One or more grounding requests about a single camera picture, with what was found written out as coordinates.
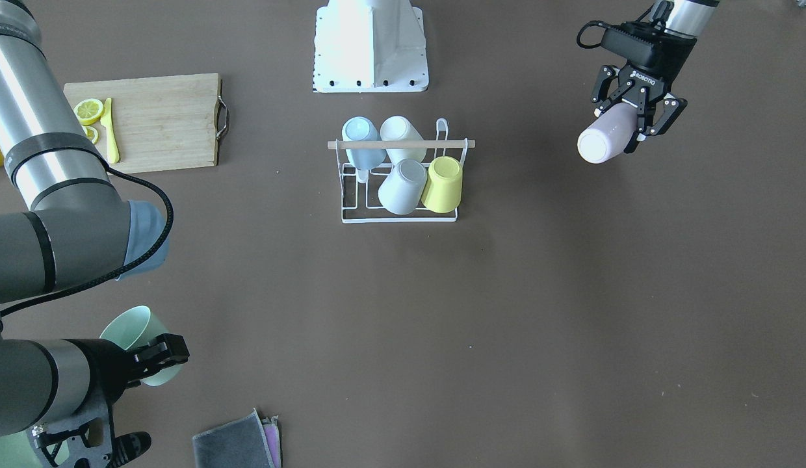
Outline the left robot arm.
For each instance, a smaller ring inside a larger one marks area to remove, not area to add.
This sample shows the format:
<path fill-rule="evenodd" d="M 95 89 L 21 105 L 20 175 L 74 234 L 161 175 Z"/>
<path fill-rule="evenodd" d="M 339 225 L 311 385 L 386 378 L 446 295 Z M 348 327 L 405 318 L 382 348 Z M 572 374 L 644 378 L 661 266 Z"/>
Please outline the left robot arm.
<path fill-rule="evenodd" d="M 671 86 L 718 4 L 656 1 L 635 20 L 619 25 L 592 20 L 579 30 L 579 47 L 601 47 L 625 60 L 624 66 L 603 66 L 592 92 L 598 118 L 619 104 L 634 109 L 634 130 L 623 137 L 623 152 L 632 153 L 640 142 L 667 133 L 688 106 Z"/>

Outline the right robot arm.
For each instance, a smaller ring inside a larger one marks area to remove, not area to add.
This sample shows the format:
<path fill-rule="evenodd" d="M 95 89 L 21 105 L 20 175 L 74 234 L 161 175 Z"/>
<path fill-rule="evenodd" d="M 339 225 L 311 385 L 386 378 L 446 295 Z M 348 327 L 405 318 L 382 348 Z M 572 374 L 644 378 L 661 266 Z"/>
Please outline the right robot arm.
<path fill-rule="evenodd" d="M 5 339 L 8 315 L 85 291 L 142 264 L 156 267 L 174 211 L 124 201 L 87 139 L 20 1 L 0 1 L 0 150 L 26 211 L 0 215 L 0 437 L 26 432 L 41 466 L 120 467 L 151 445 L 145 432 L 117 436 L 112 407 L 129 388 L 189 358 L 184 338 L 153 333 L 135 350 L 105 339 Z"/>

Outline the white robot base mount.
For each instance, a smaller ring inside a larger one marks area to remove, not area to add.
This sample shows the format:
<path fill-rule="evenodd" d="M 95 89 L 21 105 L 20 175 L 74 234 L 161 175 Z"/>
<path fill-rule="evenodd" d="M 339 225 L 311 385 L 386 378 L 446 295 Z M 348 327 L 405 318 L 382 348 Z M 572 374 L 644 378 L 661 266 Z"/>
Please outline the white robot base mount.
<path fill-rule="evenodd" d="M 424 15 L 409 1 L 330 1 L 316 11 L 312 91 L 424 92 Z"/>

